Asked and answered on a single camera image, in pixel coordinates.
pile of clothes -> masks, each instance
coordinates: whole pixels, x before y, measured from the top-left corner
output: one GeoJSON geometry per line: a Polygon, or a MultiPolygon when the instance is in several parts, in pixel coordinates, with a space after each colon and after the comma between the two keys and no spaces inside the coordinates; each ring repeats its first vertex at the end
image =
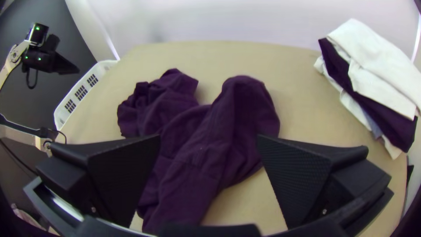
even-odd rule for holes
{"type": "Polygon", "coordinates": [[[408,152],[421,108],[421,73],[396,46],[350,19],[319,40],[314,67],[392,159],[408,152]]]}
{"type": "Polygon", "coordinates": [[[278,137],[280,122],[262,82],[229,78],[210,105],[197,102],[197,85],[170,69],[151,83],[137,83],[118,106],[122,136],[161,136],[160,154],[138,205],[144,232],[156,233],[168,222],[199,225],[220,191],[262,167],[257,134],[278,137]]]}

white cloth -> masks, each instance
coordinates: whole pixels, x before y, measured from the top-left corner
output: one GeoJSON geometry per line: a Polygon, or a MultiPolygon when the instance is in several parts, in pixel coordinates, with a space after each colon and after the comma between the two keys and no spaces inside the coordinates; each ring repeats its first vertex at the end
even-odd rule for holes
{"type": "MultiPolygon", "coordinates": [[[[339,100],[341,101],[342,105],[351,113],[353,114],[358,121],[360,121],[369,131],[371,131],[370,124],[367,121],[367,118],[364,115],[363,109],[361,106],[328,74],[326,69],[325,61],[322,56],[320,56],[315,64],[314,67],[316,68],[319,73],[323,74],[326,79],[332,84],[332,86],[340,92],[339,100]]],[[[394,160],[398,158],[398,156],[402,153],[402,150],[393,146],[389,139],[385,135],[382,135],[382,139],[384,140],[384,146],[389,153],[390,157],[394,160]]]]}
{"type": "Polygon", "coordinates": [[[349,63],[353,90],[414,120],[421,108],[421,73],[396,46],[350,19],[327,35],[349,63]]]}

purple cloth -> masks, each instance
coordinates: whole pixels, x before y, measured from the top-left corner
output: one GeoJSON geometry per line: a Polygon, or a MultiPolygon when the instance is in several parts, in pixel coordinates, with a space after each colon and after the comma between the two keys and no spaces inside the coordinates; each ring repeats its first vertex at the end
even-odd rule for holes
{"type": "Polygon", "coordinates": [[[125,137],[161,135],[161,150],[139,201],[143,231],[166,222],[199,225],[216,195],[262,167],[257,134],[278,136],[279,119],[264,84],[227,79],[212,105],[199,105],[198,81],[177,69],[137,83],[118,106],[125,137]]]}
{"type": "Polygon", "coordinates": [[[326,38],[319,39],[319,44],[329,76],[375,121],[394,146],[404,152],[408,152],[414,142],[417,117],[411,121],[394,110],[354,92],[348,76],[349,64],[339,56],[333,45],[326,38]]]}

black cable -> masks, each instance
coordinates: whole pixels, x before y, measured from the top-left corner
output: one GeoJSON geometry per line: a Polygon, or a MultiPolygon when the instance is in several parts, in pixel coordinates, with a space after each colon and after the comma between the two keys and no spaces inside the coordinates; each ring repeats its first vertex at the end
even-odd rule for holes
{"type": "Polygon", "coordinates": [[[59,130],[55,130],[55,129],[48,129],[48,130],[50,130],[51,132],[58,132],[59,134],[63,135],[64,136],[64,144],[67,144],[67,137],[64,133],[60,132],[59,130]]]}
{"type": "Polygon", "coordinates": [[[29,89],[32,90],[36,87],[36,84],[38,83],[38,70],[36,70],[35,72],[35,82],[32,86],[29,84],[29,70],[30,69],[28,68],[28,71],[26,72],[26,85],[28,86],[29,89]]]}
{"type": "Polygon", "coordinates": [[[2,140],[0,140],[0,144],[6,149],[6,151],[9,153],[9,155],[11,156],[11,158],[12,158],[12,160],[15,162],[15,164],[19,167],[19,168],[21,168],[21,170],[23,171],[23,172],[25,172],[25,174],[28,176],[28,177],[30,177],[30,178],[32,178],[24,169],[22,169],[22,167],[21,166],[19,166],[18,164],[17,164],[17,162],[19,162],[21,165],[23,165],[26,169],[28,169],[33,175],[35,175],[35,176],[38,176],[37,174],[36,174],[36,172],[33,170],[33,169],[31,169],[29,166],[27,166],[21,159],[19,159],[19,157],[14,153],[14,152],[12,152],[12,150],[10,150],[10,148],[8,147],[8,146],[6,146],[6,144],[4,144],[4,142],[2,141],[2,140]]]}

beige work surface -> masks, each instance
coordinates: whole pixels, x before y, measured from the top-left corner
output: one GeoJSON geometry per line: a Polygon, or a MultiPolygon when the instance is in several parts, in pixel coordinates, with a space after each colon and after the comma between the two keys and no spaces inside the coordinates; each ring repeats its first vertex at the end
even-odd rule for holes
{"type": "MultiPolygon", "coordinates": [[[[272,96],[281,120],[279,137],[339,147],[369,147],[368,160],[392,176],[389,188],[395,195],[361,236],[389,236],[402,213],[406,158],[402,154],[393,161],[340,104],[338,91],[313,68],[319,55],[300,48],[244,42],[141,45],[124,56],[88,93],[61,131],[72,144],[122,138],[117,106],[133,93],[136,82],[157,79],[170,68],[199,80],[196,96],[202,104],[217,97],[227,78],[249,75],[263,81],[272,96]]],[[[263,169],[220,193],[202,221],[204,225],[244,223],[257,224],[265,235],[287,230],[263,169]]],[[[131,228],[141,229],[137,215],[131,228]]]]}

